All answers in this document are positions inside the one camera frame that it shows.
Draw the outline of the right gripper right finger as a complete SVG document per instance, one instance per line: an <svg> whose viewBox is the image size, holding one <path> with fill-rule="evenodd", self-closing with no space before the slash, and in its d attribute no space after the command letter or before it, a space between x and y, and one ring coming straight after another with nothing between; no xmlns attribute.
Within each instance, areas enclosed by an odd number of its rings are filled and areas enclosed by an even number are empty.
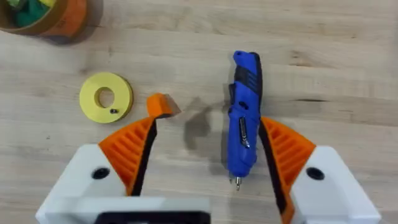
<svg viewBox="0 0 398 224"><path fill-rule="evenodd" d="M381 221L377 208L335 149L316 145L265 116L259 137L282 223Z"/></svg>

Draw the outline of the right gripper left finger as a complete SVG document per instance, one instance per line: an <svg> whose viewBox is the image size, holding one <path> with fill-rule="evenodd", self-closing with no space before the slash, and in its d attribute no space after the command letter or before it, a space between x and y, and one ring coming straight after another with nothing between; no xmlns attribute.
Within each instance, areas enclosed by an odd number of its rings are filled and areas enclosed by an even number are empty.
<svg viewBox="0 0 398 224"><path fill-rule="evenodd" d="M147 117L98 144L82 145L35 214L37 221L95 223L102 214L137 209L156 135L156 120Z"/></svg>

